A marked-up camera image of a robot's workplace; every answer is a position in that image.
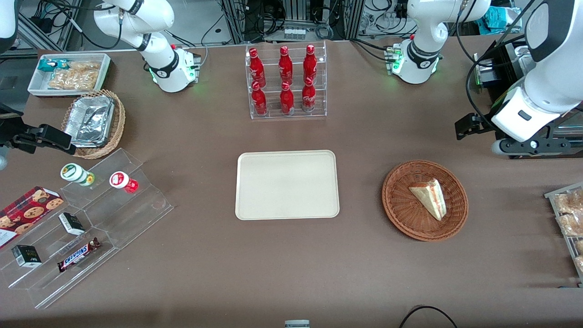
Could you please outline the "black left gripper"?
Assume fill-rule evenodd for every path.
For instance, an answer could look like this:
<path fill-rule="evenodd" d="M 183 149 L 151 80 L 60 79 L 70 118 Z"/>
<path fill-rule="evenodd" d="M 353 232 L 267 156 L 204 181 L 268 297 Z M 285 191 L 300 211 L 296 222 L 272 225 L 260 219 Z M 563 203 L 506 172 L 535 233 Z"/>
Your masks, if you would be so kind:
<path fill-rule="evenodd" d="M 498 128 L 485 116 L 469 113 L 455 123 L 456 139 L 462 140 L 473 133 L 496 132 Z"/>

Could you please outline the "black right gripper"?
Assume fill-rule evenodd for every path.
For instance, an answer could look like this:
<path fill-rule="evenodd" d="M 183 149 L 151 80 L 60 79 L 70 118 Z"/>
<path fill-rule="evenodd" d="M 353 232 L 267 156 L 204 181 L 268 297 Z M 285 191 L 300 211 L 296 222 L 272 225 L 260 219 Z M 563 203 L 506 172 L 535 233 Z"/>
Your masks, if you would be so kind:
<path fill-rule="evenodd" d="M 15 148 L 33 154 L 36 148 L 45 147 L 74 155 L 76 146 L 71 143 L 71 136 L 48 124 L 34 127 L 25 124 L 21 117 L 0 119 L 0 146 Z"/>

